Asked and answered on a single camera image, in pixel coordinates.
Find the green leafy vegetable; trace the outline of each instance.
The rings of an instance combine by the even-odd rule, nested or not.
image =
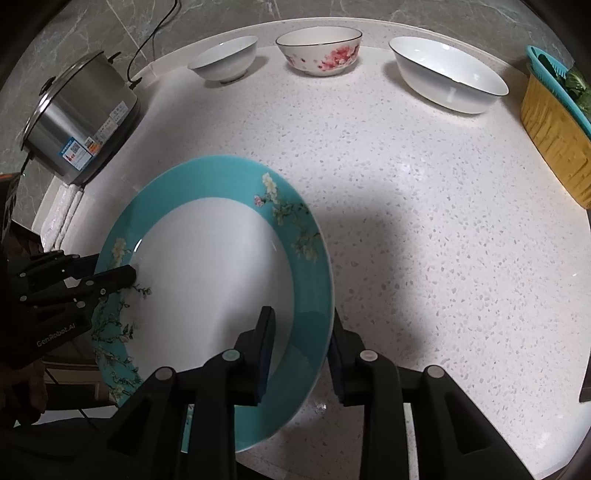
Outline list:
[[[576,99],[575,103],[581,109],[581,111],[587,117],[587,120],[591,122],[591,89],[587,88],[580,96]]]
[[[564,88],[564,78],[562,77],[562,75],[560,75],[556,71],[556,69],[554,68],[554,66],[548,60],[548,57],[546,55],[544,55],[543,53],[540,53],[538,55],[538,60],[546,68],[546,70],[548,70],[550,72],[550,74],[552,75],[552,77],[554,77],[556,79],[556,81],[558,81],[558,83],[560,84],[560,86],[562,88]]]
[[[579,95],[589,88],[589,85],[585,81],[583,74],[580,72],[577,66],[573,65],[573,67],[566,74],[564,87],[570,97],[573,100],[576,100]]]

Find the human hand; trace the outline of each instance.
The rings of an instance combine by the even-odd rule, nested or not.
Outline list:
[[[45,366],[43,361],[36,360],[30,365],[20,370],[0,365],[0,410],[6,403],[5,390],[21,382],[27,382],[29,385],[29,401],[33,408],[41,413],[45,413],[47,407],[47,389],[45,388]]]

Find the white bowl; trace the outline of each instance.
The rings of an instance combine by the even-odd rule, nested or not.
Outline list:
[[[509,87],[492,69],[462,50],[434,40],[390,40],[402,78],[432,102],[463,113],[482,113]]]
[[[286,33],[275,42],[292,67],[328,77],[355,63],[361,36],[354,28],[310,27]]]
[[[198,55],[187,67],[206,80],[229,83],[241,78],[256,55],[257,37],[228,40]]]

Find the stainless steel pot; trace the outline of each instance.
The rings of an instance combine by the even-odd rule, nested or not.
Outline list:
[[[41,98],[22,133],[26,148],[64,182],[82,185],[125,141],[139,113],[139,101],[102,51],[85,55]]]

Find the red flower print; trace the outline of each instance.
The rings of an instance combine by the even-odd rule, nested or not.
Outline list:
[[[355,48],[351,48],[348,45],[344,47],[339,47],[336,50],[333,50],[324,57],[321,65],[318,67],[321,70],[332,70],[338,67],[346,66],[352,64],[355,59],[357,58],[357,53],[359,52],[359,45]]]

